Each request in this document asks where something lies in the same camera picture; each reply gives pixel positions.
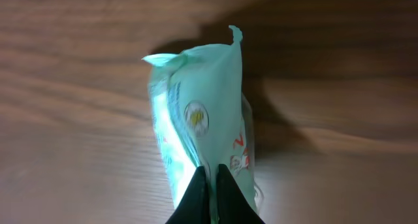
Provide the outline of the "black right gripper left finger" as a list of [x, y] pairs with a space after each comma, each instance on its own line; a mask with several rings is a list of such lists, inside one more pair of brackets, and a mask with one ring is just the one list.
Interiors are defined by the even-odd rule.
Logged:
[[203, 166], [198, 167], [166, 224], [211, 224], [210, 196]]

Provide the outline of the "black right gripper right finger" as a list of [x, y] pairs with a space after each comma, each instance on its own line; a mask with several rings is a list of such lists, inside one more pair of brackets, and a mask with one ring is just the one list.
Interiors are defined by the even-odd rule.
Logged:
[[243, 196], [228, 167], [219, 164], [216, 176], [219, 224], [265, 224]]

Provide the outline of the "green wet tissue pack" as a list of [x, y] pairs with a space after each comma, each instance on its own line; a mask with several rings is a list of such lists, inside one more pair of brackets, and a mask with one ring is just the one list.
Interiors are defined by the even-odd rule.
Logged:
[[153, 129], [174, 211], [196, 169], [203, 166], [211, 223], [219, 223], [219, 164], [228, 167], [258, 216], [258, 203], [263, 199], [254, 178], [252, 112], [242, 94], [243, 35], [235, 26], [231, 31], [231, 44], [207, 44], [144, 58], [152, 66], [148, 92]]

